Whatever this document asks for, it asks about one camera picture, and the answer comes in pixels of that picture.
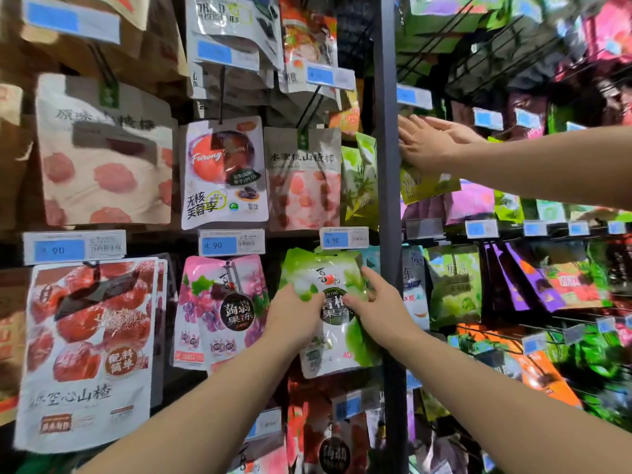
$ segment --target gray vertical pole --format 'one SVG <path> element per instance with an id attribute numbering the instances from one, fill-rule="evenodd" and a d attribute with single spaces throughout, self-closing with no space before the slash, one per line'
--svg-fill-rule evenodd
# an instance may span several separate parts
<path id="1" fill-rule="evenodd" d="M 375 60 L 375 137 L 380 203 L 381 272 L 401 293 L 401 220 L 399 218 L 399 135 L 395 65 L 395 1 L 373 0 Z M 384 353 L 384 403 L 389 474 L 408 472 L 406 371 Z"/>

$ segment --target black round logo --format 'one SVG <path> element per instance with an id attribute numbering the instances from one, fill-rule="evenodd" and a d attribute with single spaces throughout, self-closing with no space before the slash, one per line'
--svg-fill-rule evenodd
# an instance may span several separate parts
<path id="1" fill-rule="evenodd" d="M 232 293 L 222 302 L 219 315 L 228 329 L 243 331 L 248 329 L 255 319 L 255 307 L 243 294 Z"/>
<path id="2" fill-rule="evenodd" d="M 327 324 L 334 326 L 350 322 L 355 313 L 343 303 L 343 296 L 346 291 L 339 287 L 330 287 L 323 292 L 325 293 L 325 304 L 320 310 L 320 318 Z"/>
<path id="3" fill-rule="evenodd" d="M 320 445 L 318 458 L 325 474 L 345 474 L 352 463 L 352 453 L 339 437 L 325 439 Z"/>

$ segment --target hand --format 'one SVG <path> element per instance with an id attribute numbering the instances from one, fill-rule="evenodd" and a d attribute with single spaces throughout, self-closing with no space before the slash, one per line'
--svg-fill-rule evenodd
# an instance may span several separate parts
<path id="1" fill-rule="evenodd" d="M 343 301 L 358 315 L 362 326 L 371 337 L 390 350 L 403 334 L 419 329 L 408 314 L 399 291 L 388 284 L 382 276 L 371 268 L 362 266 L 362 274 L 375 291 L 369 295 L 373 301 L 364 301 L 351 294 L 345 294 Z"/>
<path id="2" fill-rule="evenodd" d="M 470 143 L 487 143 L 485 138 L 464 124 L 447 121 L 441 118 L 433 118 L 431 116 L 425 116 L 423 119 L 434 129 L 444 131 L 450 135 L 450 138 L 460 145 L 468 145 Z"/>
<path id="3" fill-rule="evenodd" d="M 281 288 L 270 303 L 264 336 L 276 342 L 288 342 L 296 354 L 310 341 L 320 326 L 320 310 L 325 294 L 317 293 L 305 302 L 289 283 Z"/>
<path id="4" fill-rule="evenodd" d="M 411 165 L 430 172 L 442 172 L 457 144 L 445 131 L 433 128 L 416 115 L 398 116 L 399 152 Z"/>

